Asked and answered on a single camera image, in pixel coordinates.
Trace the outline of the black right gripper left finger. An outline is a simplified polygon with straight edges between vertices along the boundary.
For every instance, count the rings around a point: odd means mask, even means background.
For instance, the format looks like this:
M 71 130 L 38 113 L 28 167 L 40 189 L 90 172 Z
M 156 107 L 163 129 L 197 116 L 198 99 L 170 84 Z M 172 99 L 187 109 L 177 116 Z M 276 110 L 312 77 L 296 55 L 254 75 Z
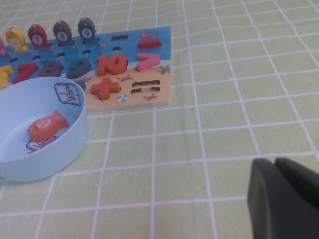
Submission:
M 319 201 L 306 201 L 275 162 L 254 159 L 247 203 L 255 239 L 317 239 Z

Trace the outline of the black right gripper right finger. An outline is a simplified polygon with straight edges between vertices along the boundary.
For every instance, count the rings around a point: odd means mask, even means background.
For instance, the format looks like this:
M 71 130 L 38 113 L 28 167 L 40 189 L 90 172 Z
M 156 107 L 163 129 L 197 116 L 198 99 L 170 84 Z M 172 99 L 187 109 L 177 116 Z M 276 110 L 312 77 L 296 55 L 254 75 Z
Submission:
M 276 158 L 275 165 L 304 200 L 319 200 L 318 173 L 288 158 Z

